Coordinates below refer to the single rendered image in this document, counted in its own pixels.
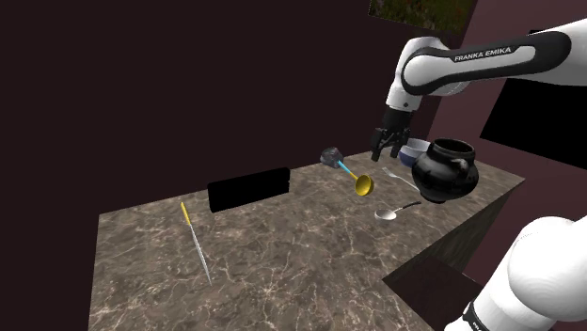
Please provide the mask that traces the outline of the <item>green wall picture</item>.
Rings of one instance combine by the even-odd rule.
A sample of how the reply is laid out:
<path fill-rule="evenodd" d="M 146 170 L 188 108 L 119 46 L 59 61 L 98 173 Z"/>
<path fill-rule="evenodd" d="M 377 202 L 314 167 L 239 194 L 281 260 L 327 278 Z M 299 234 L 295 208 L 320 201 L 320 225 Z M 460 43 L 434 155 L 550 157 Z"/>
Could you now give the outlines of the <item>green wall picture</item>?
<path fill-rule="evenodd" d="M 461 34 L 478 0 L 370 0 L 369 15 L 434 31 Z"/>

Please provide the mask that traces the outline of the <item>black rectangular box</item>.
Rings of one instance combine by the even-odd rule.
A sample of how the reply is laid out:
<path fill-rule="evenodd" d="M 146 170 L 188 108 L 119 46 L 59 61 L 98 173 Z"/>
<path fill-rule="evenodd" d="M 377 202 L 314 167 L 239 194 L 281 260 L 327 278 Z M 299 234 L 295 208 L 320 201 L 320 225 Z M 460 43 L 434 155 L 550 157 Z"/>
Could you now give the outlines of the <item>black rectangular box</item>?
<path fill-rule="evenodd" d="M 290 190 L 290 178 L 291 170 L 280 167 L 210 182 L 207 185 L 210 210 L 217 213 L 286 194 Z"/>

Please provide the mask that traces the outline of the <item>blue-handled yellow ladle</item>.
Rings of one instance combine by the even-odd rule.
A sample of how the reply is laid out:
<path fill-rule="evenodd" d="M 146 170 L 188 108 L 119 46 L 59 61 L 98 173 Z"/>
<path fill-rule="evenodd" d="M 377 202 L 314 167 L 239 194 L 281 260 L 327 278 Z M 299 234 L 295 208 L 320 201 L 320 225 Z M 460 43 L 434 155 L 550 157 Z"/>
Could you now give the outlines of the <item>blue-handled yellow ladle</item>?
<path fill-rule="evenodd" d="M 355 180 L 355 192 L 358 196 L 365 197 L 374 189 L 374 181 L 369 175 L 355 175 L 342 161 L 339 166 Z"/>

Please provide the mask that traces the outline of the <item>dark wood counter cabinet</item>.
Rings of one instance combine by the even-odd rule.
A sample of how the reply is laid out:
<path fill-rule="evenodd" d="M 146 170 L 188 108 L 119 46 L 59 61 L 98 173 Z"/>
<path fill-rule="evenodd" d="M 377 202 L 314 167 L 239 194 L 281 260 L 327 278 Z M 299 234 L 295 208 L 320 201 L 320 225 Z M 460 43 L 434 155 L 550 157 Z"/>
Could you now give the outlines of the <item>dark wood counter cabinet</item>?
<path fill-rule="evenodd" d="M 425 258 L 434 257 L 458 272 L 463 272 L 513 192 L 514 189 L 508 191 L 475 213 L 462 225 L 424 249 L 413 261 L 418 263 Z"/>

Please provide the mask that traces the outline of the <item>silver fork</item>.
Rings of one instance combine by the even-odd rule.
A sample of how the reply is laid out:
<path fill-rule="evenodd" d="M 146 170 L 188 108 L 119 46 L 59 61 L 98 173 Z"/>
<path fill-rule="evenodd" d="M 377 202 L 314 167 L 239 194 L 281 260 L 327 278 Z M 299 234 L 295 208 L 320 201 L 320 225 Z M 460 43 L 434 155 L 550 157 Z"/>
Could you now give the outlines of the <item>silver fork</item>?
<path fill-rule="evenodd" d="M 413 189 L 415 189 L 415 190 L 417 190 L 417 191 L 420 191 L 420 189 L 419 189 L 419 188 L 418 188 L 418 187 L 417 187 L 417 186 L 416 186 L 416 185 L 415 185 L 413 182 L 411 182 L 411 181 L 409 181 L 409 180 L 407 180 L 407 179 L 405 179 L 405 178 L 403 178 L 403 177 L 401 177 L 401 176 L 398 176 L 398 175 L 396 175 L 396 174 L 392 173 L 392 172 L 391 172 L 391 171 L 390 171 L 388 168 L 386 168 L 386 167 L 382 167 L 382 170 L 383 170 L 383 171 L 384 171 L 384 172 L 385 172 L 385 173 L 386 173 L 386 174 L 387 174 L 389 177 L 391 177 L 391 178 L 393 178 L 393 179 L 397 179 L 397 180 L 403 181 L 404 183 L 408 184 L 408 185 L 409 185 L 410 187 L 412 187 Z"/>

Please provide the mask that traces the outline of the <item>blue and white bowl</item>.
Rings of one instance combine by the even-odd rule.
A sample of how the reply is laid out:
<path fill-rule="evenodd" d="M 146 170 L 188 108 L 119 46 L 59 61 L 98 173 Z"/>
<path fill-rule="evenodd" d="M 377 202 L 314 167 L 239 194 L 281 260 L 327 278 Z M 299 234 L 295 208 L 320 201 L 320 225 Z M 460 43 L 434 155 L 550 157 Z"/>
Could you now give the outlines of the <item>blue and white bowl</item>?
<path fill-rule="evenodd" d="M 412 167 L 415 160 L 424 154 L 430 146 L 430 142 L 418 138 L 409 138 L 403 145 L 398 157 L 404 166 Z"/>

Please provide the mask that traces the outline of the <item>black-handled silver spoon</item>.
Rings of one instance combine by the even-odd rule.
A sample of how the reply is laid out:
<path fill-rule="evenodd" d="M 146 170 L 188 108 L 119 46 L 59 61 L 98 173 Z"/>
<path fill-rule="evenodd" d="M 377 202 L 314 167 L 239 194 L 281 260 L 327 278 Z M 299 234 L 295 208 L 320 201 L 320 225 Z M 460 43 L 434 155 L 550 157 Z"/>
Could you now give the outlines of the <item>black-handled silver spoon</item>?
<path fill-rule="evenodd" d="M 399 211 L 404 210 L 404 209 L 409 208 L 409 207 L 412 207 L 412 206 L 416 206 L 416 205 L 420 205 L 420 201 L 411 202 L 409 204 L 404 205 L 403 207 L 396 208 L 394 210 L 391 210 L 391 209 L 379 209 L 379 210 L 376 210 L 373 215 L 378 220 L 391 221 L 391 220 L 394 220 L 397 217 L 397 213 Z"/>

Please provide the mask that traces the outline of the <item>grey rock-shaped object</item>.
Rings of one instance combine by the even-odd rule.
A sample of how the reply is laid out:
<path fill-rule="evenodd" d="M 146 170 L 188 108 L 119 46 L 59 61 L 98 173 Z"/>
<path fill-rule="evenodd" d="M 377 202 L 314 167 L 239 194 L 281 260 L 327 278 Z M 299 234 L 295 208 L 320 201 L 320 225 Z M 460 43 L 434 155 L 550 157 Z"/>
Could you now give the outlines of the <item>grey rock-shaped object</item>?
<path fill-rule="evenodd" d="M 322 151 L 320 162 L 332 168 L 340 168 L 340 162 L 343 162 L 343 155 L 336 147 L 329 147 Z"/>

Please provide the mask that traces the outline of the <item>yellow-handled sharpening rod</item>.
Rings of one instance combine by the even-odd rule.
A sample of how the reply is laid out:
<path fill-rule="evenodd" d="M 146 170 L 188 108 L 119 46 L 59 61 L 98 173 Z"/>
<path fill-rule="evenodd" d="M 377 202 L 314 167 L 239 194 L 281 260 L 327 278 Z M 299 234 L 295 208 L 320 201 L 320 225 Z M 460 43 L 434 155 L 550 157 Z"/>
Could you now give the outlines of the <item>yellow-handled sharpening rod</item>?
<path fill-rule="evenodd" d="M 203 254 L 203 251 L 202 251 L 201 246 L 200 246 L 199 241 L 198 241 L 198 237 L 197 237 L 197 235 L 195 233 L 195 230 L 194 230 L 194 227 L 193 227 L 193 225 L 191 223 L 191 219 L 189 217 L 189 213 L 188 213 L 188 211 L 187 211 L 187 209 L 186 209 L 185 204 L 184 204 L 183 201 L 181 201 L 181 209 L 182 209 L 182 214 L 184 216 L 185 222 L 186 222 L 186 224 L 188 225 L 188 227 L 189 227 L 189 229 L 191 231 L 191 236 L 192 236 L 192 239 L 193 239 L 195 248 L 196 248 L 196 250 L 198 252 L 198 257 L 199 257 L 200 262 L 202 264 L 202 267 L 203 267 L 203 270 L 204 270 L 205 275 L 207 277 L 208 283 L 212 287 L 213 286 L 213 283 L 212 283 L 210 271 L 209 271 L 209 268 L 208 268 L 208 265 L 207 265 L 207 261 L 205 259 L 204 254 Z"/>

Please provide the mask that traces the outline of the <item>black round pot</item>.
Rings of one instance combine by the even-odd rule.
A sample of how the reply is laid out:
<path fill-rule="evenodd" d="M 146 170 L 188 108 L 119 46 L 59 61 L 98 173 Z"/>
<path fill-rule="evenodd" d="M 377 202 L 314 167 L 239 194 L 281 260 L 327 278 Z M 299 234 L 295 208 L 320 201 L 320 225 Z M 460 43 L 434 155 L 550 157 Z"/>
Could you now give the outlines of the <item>black round pot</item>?
<path fill-rule="evenodd" d="M 475 149 L 467 142 L 437 138 L 411 168 L 412 179 L 422 197 L 442 204 L 471 193 L 479 182 L 474 164 Z"/>

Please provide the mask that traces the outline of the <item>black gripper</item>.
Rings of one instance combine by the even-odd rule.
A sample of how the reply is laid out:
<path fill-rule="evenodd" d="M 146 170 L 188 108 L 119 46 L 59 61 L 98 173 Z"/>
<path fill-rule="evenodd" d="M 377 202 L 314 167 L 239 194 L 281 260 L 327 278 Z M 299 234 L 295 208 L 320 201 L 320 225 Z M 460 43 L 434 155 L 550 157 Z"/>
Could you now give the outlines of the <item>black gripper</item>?
<path fill-rule="evenodd" d="M 389 143 L 389 136 L 396 134 L 396 139 L 391 144 L 390 157 L 397 158 L 402 146 L 404 146 L 410 136 L 410 121 L 412 113 L 404 110 L 397 110 L 388 107 L 385 111 L 382 127 L 375 128 L 371 136 L 371 159 L 378 162 L 383 148 Z"/>

